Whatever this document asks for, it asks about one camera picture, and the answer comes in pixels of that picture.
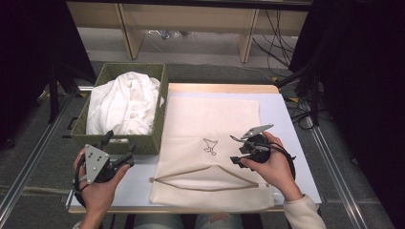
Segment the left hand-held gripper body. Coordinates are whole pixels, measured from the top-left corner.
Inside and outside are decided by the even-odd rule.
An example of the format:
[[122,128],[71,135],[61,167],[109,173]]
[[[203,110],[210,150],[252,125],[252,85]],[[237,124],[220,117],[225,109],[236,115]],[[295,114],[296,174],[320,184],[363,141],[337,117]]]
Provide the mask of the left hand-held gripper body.
[[111,180],[117,170],[126,163],[126,157],[111,160],[110,155],[97,147],[85,145],[85,180],[88,184],[103,183]]

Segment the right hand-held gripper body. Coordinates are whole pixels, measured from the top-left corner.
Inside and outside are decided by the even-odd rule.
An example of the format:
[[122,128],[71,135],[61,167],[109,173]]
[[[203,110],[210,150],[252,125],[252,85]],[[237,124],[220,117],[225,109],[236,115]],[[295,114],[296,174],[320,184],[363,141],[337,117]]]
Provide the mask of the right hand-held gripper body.
[[272,124],[253,127],[242,135],[241,140],[244,142],[240,152],[244,157],[258,163],[264,163],[269,159],[270,150],[267,147],[267,139],[262,132],[271,128]]

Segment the person's right leg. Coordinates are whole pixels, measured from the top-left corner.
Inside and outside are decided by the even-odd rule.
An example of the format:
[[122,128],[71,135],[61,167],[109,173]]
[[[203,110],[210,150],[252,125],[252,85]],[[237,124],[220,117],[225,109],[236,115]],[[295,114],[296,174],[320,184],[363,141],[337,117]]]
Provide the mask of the person's right leg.
[[244,229],[239,214],[198,214],[195,229]]

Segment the black metal stand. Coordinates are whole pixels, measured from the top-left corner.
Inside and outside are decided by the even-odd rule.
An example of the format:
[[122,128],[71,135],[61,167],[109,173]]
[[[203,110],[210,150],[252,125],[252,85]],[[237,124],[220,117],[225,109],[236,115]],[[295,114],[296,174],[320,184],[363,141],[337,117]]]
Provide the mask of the black metal stand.
[[309,116],[314,126],[319,125],[318,121],[318,99],[319,99],[319,77],[318,73],[313,67],[303,67],[296,73],[288,76],[275,84],[278,89],[283,88],[288,83],[294,80],[299,80],[295,93],[298,97],[304,97],[310,95],[310,109]]
[[61,85],[63,90],[68,93],[74,93],[77,90],[77,85],[74,79],[67,73],[63,73],[57,67],[51,67],[48,74],[51,112],[49,122],[53,123],[59,113],[58,102],[58,85]]

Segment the white garment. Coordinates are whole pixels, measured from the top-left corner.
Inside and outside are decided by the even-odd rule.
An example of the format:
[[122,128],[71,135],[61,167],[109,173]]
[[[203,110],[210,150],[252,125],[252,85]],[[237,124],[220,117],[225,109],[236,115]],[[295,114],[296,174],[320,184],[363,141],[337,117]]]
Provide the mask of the white garment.
[[160,98],[160,82],[145,73],[128,72],[93,88],[86,134],[149,135]]

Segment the black curtain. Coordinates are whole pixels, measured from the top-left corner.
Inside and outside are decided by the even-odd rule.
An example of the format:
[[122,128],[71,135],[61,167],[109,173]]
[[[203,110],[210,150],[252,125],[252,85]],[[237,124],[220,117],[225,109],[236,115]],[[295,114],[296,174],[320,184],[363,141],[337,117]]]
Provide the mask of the black curtain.
[[96,81],[67,0],[0,0],[0,149],[46,86]]
[[405,229],[405,0],[312,0],[292,71],[317,48],[330,114],[395,229]]

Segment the wooden shelf unit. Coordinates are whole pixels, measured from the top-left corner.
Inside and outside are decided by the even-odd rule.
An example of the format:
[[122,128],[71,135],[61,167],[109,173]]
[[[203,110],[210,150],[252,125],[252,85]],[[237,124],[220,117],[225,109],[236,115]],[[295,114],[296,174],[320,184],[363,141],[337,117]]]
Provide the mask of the wooden shelf unit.
[[305,11],[164,6],[124,3],[67,2],[80,28],[118,29],[127,56],[138,57],[148,31],[200,31],[235,33],[240,61],[248,61],[252,36],[274,34],[298,36],[307,17]]

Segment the cream laundry bag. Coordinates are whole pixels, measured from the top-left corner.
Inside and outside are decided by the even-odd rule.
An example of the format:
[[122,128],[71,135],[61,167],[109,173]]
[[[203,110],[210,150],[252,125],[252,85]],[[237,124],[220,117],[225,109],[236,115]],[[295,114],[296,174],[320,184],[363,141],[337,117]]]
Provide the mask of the cream laundry bag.
[[254,100],[169,98],[150,201],[208,212],[250,212],[274,206],[272,187],[231,160],[235,136],[260,124]]

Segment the aluminium floor rail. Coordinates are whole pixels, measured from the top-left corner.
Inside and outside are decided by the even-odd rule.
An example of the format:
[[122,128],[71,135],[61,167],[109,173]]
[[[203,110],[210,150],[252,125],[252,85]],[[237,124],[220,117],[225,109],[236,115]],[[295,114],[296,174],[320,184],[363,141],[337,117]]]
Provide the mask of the aluminium floor rail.
[[6,186],[3,193],[0,192],[0,197],[2,197],[0,200],[0,228],[7,222],[15,204],[23,193],[24,187],[44,155],[55,130],[58,128],[61,117],[73,99],[73,94],[67,94],[56,99],[60,100],[59,105],[56,106],[56,114],[50,114],[50,120],[46,121],[45,129],[35,141],[33,148],[19,168],[13,183]]
[[366,221],[357,201],[352,194],[346,180],[344,179],[338,165],[331,153],[330,147],[324,138],[320,128],[314,124],[311,117],[306,118],[307,124],[310,126],[312,136],[320,150],[320,154],[324,159],[327,169],[330,173],[332,182],[337,190],[337,193],[344,205],[347,215],[352,223],[354,229],[369,229],[368,222]]

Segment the person's right hand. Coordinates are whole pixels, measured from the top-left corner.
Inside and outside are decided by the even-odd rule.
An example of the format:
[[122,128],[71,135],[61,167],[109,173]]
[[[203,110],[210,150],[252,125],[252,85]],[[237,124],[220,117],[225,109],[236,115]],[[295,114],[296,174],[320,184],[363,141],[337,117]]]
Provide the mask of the person's right hand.
[[290,171],[288,160],[283,154],[283,143],[279,137],[263,132],[271,146],[270,157],[265,163],[258,163],[251,159],[242,158],[241,162],[247,168],[257,172],[268,184],[277,188],[285,201],[301,199],[304,194],[296,184]]

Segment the person's left hand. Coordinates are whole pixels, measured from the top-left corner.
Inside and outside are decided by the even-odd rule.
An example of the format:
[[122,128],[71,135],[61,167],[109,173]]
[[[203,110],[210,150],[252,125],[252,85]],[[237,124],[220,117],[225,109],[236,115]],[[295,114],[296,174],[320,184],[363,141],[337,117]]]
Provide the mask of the person's left hand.
[[107,210],[115,198],[116,188],[129,169],[129,165],[122,166],[108,182],[94,182],[91,185],[87,185],[87,182],[82,180],[79,183],[79,190],[86,205],[84,218],[104,219]]

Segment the green woven basket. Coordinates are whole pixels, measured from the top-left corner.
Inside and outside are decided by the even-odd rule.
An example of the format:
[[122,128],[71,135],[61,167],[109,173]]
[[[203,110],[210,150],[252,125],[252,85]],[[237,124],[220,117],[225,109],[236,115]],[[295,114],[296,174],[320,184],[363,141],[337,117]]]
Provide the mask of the green woven basket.
[[159,97],[152,132],[149,135],[115,134],[103,150],[111,155],[121,155],[136,145],[135,155],[157,155],[160,152],[161,136],[168,95],[168,76],[161,63],[106,63],[101,68],[95,85],[100,86],[128,72],[145,73],[160,82]]

